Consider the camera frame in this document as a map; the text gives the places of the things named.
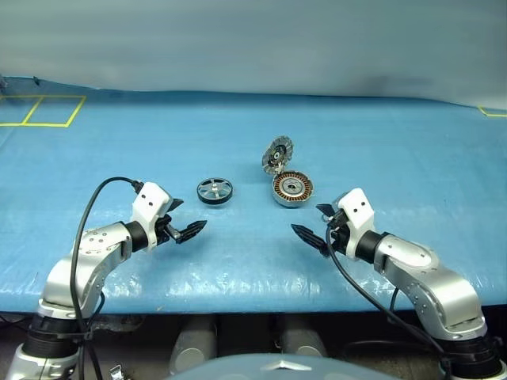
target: pulley wheel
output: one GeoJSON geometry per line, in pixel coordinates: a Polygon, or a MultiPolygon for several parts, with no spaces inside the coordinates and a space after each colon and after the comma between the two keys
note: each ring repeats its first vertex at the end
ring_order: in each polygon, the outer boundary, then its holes
{"type": "Polygon", "coordinates": [[[273,179],[273,196],[285,207],[298,207],[310,199],[314,186],[300,172],[282,172],[273,179]]]}
{"type": "Polygon", "coordinates": [[[197,196],[207,204],[221,204],[232,197],[232,184],[223,178],[208,178],[197,186],[197,196]]]}

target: floor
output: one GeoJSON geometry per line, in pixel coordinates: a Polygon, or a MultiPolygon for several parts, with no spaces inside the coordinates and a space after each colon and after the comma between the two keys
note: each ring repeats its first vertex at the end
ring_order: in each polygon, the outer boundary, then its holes
{"type": "MultiPolygon", "coordinates": [[[[507,339],[507,306],[484,309],[490,332],[507,339]]],[[[416,322],[411,312],[401,312],[400,315],[407,321],[416,322]]],[[[302,317],[319,333],[331,357],[405,380],[438,378],[436,359],[423,351],[405,345],[350,344],[363,340],[406,340],[406,336],[386,323],[379,313],[313,313],[302,317]]],[[[278,352],[279,318],[273,314],[219,315],[219,355],[278,352]]],[[[132,380],[166,377],[171,349],[186,319],[188,316],[184,315],[149,315],[133,332],[97,332],[94,344],[103,373],[107,374],[110,368],[120,363],[132,380]]],[[[19,327],[26,327],[27,323],[19,324],[19,327]]],[[[6,375],[14,350],[24,335],[21,329],[0,325],[0,378],[6,375]]],[[[86,379],[94,379],[91,367],[87,367],[86,373],[86,379]]]]}

